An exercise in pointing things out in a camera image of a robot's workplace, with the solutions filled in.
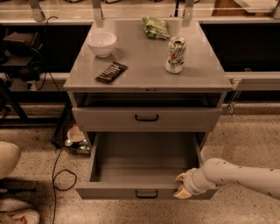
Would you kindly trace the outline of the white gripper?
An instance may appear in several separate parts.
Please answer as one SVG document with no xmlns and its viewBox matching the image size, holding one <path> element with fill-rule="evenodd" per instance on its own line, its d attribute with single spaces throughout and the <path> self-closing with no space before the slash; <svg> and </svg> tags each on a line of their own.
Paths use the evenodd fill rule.
<svg viewBox="0 0 280 224">
<path fill-rule="evenodd" d="M 174 193 L 174 197 L 177 199 L 188 199 L 192 195 L 200 195 L 208 190 L 207 180 L 201 168 L 192 168 L 186 173 L 180 173 L 175 180 L 184 183 L 184 186 Z"/>
</svg>

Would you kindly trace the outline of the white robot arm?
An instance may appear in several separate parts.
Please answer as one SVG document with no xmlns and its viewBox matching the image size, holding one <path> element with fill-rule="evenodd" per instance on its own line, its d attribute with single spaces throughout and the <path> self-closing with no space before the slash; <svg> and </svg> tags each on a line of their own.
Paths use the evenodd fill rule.
<svg viewBox="0 0 280 224">
<path fill-rule="evenodd" d="M 222 186 L 238 185 L 280 199 L 280 170 L 276 168 L 245 167 L 220 158 L 210 158 L 200 168 L 179 174 L 180 183 L 174 196 L 187 199 Z"/>
</svg>

